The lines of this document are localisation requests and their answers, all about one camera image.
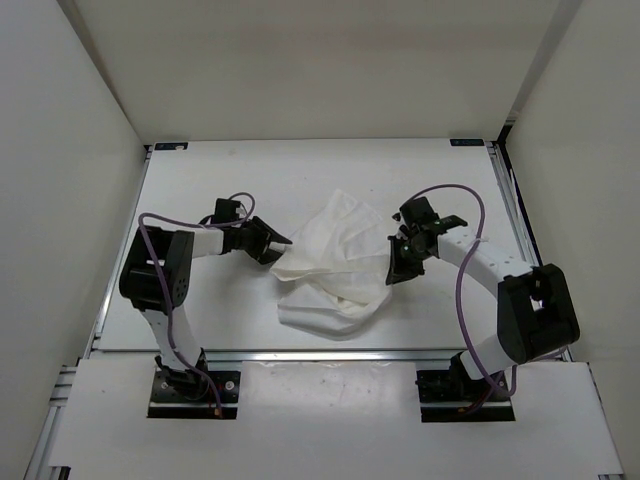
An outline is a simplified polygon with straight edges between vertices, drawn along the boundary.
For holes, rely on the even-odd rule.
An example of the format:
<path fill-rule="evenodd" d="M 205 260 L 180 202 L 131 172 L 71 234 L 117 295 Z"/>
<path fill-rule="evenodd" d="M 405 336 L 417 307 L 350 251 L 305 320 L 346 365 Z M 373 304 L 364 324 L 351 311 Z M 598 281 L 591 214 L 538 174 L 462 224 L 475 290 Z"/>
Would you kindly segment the white pleated skirt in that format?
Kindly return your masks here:
<path fill-rule="evenodd" d="M 277 304 L 282 325 L 346 338 L 390 300 L 386 224 L 369 204 L 336 190 L 291 241 L 270 269 L 293 285 Z"/>

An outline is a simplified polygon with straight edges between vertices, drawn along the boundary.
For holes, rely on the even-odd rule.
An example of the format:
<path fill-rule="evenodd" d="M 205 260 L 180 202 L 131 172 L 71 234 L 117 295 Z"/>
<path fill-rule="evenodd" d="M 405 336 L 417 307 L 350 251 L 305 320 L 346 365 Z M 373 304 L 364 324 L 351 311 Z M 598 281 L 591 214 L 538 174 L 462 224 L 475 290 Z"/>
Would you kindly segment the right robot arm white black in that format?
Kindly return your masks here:
<path fill-rule="evenodd" d="M 575 343 L 580 327 L 563 271 L 554 264 L 534 266 L 476 236 L 465 226 L 447 231 L 404 228 L 389 237 L 386 283 L 394 285 L 425 273 L 424 263 L 438 259 L 458 269 L 454 287 L 456 314 L 466 350 L 454 357 L 449 387 L 460 399 L 477 396 L 490 376 L 530 363 Z M 496 300 L 496 332 L 474 343 L 462 306 L 465 276 Z"/>

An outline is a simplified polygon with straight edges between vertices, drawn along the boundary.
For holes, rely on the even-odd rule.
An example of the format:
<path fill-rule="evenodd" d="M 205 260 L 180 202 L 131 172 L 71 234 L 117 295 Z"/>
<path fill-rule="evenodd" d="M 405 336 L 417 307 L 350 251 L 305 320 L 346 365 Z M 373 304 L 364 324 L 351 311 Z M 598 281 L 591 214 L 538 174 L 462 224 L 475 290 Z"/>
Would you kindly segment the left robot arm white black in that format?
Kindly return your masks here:
<path fill-rule="evenodd" d="M 119 292 L 149 323 L 160 350 L 160 366 L 178 372 L 175 388 L 188 400 L 206 395 L 210 377 L 205 357 L 186 317 L 184 303 L 192 263 L 241 251 L 270 265 L 292 241 L 257 216 L 212 214 L 196 224 L 154 213 L 138 227 L 119 278 Z"/>

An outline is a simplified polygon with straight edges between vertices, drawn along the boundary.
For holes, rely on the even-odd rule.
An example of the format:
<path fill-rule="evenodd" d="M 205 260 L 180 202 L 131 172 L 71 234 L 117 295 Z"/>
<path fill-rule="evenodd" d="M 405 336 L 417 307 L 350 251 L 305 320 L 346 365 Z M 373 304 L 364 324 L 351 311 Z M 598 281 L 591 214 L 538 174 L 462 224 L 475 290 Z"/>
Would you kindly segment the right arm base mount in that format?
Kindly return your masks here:
<path fill-rule="evenodd" d="M 460 353 L 452 357 L 447 368 L 416 371 L 421 422 L 513 422 L 515 414 L 509 397 L 483 377 L 472 380 L 460 357 Z"/>

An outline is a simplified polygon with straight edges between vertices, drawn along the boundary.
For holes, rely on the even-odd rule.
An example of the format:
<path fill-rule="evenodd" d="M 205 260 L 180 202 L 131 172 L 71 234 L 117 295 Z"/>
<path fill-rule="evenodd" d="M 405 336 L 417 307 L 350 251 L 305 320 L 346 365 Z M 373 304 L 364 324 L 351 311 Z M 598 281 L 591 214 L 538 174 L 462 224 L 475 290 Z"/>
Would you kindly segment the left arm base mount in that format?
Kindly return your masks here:
<path fill-rule="evenodd" d="M 151 419 L 235 420 L 241 387 L 239 370 L 209 370 L 201 355 L 196 366 L 209 378 L 190 369 L 165 366 L 160 355 L 151 387 L 147 417 Z"/>

